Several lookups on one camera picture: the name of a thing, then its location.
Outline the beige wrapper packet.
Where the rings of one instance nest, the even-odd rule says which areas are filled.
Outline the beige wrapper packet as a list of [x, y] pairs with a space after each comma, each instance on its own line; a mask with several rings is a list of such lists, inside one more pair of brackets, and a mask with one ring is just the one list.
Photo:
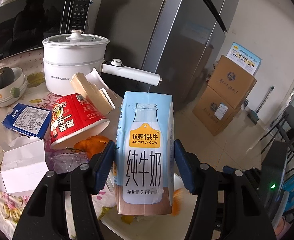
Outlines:
[[101, 114], [107, 115], [115, 109], [105, 89], [99, 89], [96, 85], [91, 84], [83, 73], [75, 73], [70, 84], [76, 93], [85, 98]]

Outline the black metal chair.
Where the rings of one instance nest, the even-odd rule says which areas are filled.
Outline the black metal chair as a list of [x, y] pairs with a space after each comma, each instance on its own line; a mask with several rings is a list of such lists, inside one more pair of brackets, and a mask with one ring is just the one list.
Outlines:
[[267, 149], [267, 147], [275, 140], [275, 137], [279, 134], [281, 138], [287, 143], [289, 148], [289, 154], [294, 157], [294, 106], [289, 104], [284, 110], [280, 120], [263, 136], [260, 141], [262, 141], [267, 135], [269, 135], [274, 129], [276, 133], [272, 136], [272, 139], [267, 143], [261, 154]]

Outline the white paper box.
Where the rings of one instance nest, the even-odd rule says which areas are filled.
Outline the white paper box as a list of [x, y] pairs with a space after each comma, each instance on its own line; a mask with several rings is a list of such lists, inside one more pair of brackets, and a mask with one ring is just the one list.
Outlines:
[[20, 136], [4, 151], [0, 167], [0, 191], [13, 196], [30, 196], [48, 171], [44, 141], [36, 137]]

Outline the lower cardboard box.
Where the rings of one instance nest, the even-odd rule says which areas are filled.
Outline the lower cardboard box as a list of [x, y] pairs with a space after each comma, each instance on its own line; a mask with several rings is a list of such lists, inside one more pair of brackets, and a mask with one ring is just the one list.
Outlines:
[[192, 112], [210, 133], [216, 136], [229, 125], [240, 109], [241, 106], [233, 108], [207, 86]]

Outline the blue white product box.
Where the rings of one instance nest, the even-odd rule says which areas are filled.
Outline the blue white product box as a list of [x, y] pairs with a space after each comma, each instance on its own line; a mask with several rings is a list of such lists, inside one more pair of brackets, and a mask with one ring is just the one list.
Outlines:
[[236, 42], [232, 43], [226, 57], [238, 64], [252, 76], [255, 76], [262, 61], [257, 55]]

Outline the grey refrigerator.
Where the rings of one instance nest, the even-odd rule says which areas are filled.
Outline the grey refrigerator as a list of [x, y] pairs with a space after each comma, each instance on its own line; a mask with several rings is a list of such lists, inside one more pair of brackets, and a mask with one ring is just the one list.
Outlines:
[[104, 74], [118, 95], [170, 94], [175, 111], [198, 95], [225, 40], [239, 0], [102, 0], [94, 33], [105, 58], [159, 74], [158, 86]]

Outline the white electric cooking pot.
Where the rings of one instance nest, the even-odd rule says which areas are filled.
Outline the white electric cooking pot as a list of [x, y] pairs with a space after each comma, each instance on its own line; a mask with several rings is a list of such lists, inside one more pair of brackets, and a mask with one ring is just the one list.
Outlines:
[[96, 70], [98, 74], [105, 73], [130, 80], [158, 86], [161, 77], [123, 65], [122, 60], [105, 61], [105, 50], [109, 39], [92, 34], [83, 34], [81, 30], [72, 30], [70, 34], [47, 37], [44, 46], [44, 74], [47, 89], [56, 95], [73, 94], [70, 84], [76, 73], [84, 75]]

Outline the light blue milk carton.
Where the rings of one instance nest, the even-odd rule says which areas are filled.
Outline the light blue milk carton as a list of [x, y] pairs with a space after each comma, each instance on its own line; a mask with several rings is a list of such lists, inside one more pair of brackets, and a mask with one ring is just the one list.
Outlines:
[[174, 188], [172, 96], [126, 92], [116, 137], [114, 190], [118, 213], [169, 215]]

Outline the red instant noodle cup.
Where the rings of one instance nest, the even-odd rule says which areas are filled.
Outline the red instant noodle cup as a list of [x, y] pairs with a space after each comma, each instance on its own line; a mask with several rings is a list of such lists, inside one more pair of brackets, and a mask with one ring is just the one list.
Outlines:
[[50, 148], [72, 148], [88, 137], [99, 135], [109, 123], [82, 95], [63, 96], [52, 107]]

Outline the dark green pumpkin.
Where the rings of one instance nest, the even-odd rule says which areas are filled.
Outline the dark green pumpkin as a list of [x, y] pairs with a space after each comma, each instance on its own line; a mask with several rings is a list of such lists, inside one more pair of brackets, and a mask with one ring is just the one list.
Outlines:
[[15, 80], [15, 74], [9, 67], [3, 67], [0, 69], [0, 89], [3, 89], [13, 83]]

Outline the cardboard box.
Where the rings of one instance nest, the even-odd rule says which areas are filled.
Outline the cardboard box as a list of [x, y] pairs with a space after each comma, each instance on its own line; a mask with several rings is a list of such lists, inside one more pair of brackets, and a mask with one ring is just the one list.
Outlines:
[[210, 133], [216, 136], [229, 125], [240, 109], [241, 106], [233, 108], [207, 86], [192, 112]]
[[233, 108], [239, 107], [247, 98], [256, 79], [226, 56], [221, 56], [208, 85]]

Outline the floral tablecloth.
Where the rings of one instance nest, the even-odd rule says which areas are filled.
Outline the floral tablecloth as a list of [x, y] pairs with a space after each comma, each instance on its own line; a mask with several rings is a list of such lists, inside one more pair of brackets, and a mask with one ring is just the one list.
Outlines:
[[[20, 67], [26, 74], [27, 89], [18, 100], [18, 103], [51, 109], [59, 97], [49, 92], [46, 88], [43, 51], [43, 49], [37, 49], [9, 57], [0, 61], [0, 68]], [[113, 94], [116, 97], [112, 99], [116, 109], [107, 115], [110, 119], [110, 124], [101, 134], [115, 141], [122, 98], [114, 91]], [[17, 104], [17, 102], [9, 107], [0, 107], [0, 165], [4, 154], [1, 143], [9, 144], [20, 136], [19, 133], [5, 128], [2, 124], [4, 118], [12, 111], [12, 107], [15, 106], [15, 104]], [[0, 230], [8, 239], [12, 239], [19, 218], [28, 200], [29, 196], [13, 196], [0, 189]], [[105, 186], [97, 196], [92, 195], [92, 200], [98, 219], [101, 219], [110, 209], [116, 206], [114, 192], [110, 192], [107, 186]]]

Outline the blue biscuit box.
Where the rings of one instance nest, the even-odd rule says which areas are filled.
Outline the blue biscuit box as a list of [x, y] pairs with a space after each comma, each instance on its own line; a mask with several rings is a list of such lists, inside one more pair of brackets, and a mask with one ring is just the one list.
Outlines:
[[52, 112], [48, 109], [17, 103], [2, 124], [22, 135], [44, 139]]

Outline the clear plastic bag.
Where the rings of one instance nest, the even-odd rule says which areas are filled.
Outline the clear plastic bag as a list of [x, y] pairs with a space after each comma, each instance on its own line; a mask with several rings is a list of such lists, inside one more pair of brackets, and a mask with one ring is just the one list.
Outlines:
[[73, 152], [70, 150], [57, 150], [45, 152], [45, 160], [49, 170], [57, 174], [72, 172], [81, 164], [88, 163], [85, 152]]

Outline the orange peel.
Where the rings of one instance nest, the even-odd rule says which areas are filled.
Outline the orange peel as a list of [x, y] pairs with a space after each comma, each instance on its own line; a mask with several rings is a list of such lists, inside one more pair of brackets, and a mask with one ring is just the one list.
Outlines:
[[108, 142], [107, 137], [96, 135], [77, 142], [73, 148], [78, 152], [85, 152], [88, 160], [90, 160], [94, 155], [102, 153]]

